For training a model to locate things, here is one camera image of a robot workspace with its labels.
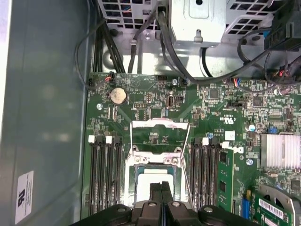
heatsink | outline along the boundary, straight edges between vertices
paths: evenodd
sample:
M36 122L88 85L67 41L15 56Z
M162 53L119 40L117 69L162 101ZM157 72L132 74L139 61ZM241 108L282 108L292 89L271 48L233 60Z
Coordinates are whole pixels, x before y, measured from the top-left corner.
M261 135L262 167L276 169L300 169L300 158L301 139L299 135Z

small black chip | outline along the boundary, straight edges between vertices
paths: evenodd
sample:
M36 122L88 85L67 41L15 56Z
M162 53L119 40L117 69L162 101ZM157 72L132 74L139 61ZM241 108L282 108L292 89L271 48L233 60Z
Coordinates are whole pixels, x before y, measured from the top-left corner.
M225 192L226 191L226 184L222 181L220 181L220 189Z
M218 90L217 89L209 90L209 98L210 99L218 99Z
M193 114L192 118L193 120L199 120L199 114Z
M220 161L226 163L226 161L227 161L227 153L220 152Z
M166 81L167 80L167 76L166 75L158 75L157 79L158 79L158 81Z
M291 189L296 192L300 192L300 181L291 180Z
M254 107L262 107L262 97L254 97L253 98L253 106Z
M193 121L193 122L192 122L192 125L195 126L195 127L198 127L199 122L198 122L198 121Z

logo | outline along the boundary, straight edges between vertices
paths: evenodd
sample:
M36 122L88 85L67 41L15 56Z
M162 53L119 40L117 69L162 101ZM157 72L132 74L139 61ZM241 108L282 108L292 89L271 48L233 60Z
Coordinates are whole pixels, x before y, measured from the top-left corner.
M24 201L25 201L25 189L23 189L23 191L21 191L19 194L18 207L20 207Z
M221 117L220 120L224 121L225 124L233 125L236 119L232 117Z

green circuit board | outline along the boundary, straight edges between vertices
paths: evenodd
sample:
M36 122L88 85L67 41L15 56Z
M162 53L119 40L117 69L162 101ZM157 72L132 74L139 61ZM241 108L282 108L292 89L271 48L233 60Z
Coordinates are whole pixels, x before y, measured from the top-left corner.
M92 73L89 82L97 85L107 76ZM241 86L259 90L266 83L242 81ZM286 94L279 88L253 94L222 82L202 87L178 77L116 74L87 94L82 218L125 199L126 204L134 204L137 180L146 168L150 175L157 169L173 178L176 200L190 201L189 185L194 209L209 203L241 214L242 196L259 183L299 196L300 183L299 188L292 188L291 181L300 181L300 170L271 172L260 166L260 134L270 130L300 134L300 116L299 86ZM189 132L162 125L131 128L133 121L152 119L189 125ZM177 162L145 165L140 159L126 174L131 130L132 143L140 152L176 153L178 147L185 146L183 167Z

white sticker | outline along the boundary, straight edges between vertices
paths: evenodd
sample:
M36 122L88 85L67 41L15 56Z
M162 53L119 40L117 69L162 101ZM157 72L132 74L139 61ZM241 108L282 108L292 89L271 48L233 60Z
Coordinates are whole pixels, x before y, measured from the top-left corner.
M268 225L268 226L278 226L275 223L273 223L271 220L264 218L264 222Z
M106 136L105 137L105 143L106 144L112 144L112 136Z
M233 147L232 150L234 151L234 153L244 153L244 147Z
M225 131L225 140L235 141L235 131Z
M273 207L272 205L268 204L262 199L259 199L259 205L266 209L267 211L271 212L272 214L276 215L276 217L279 217L280 219L283 220L283 212L276 207Z
M33 171L18 178L15 224L32 212Z
M94 135L89 135L88 136L88 142L94 144L94 142L95 142L95 136Z
M203 137L203 140L202 140L202 145L209 145L209 138L207 137Z

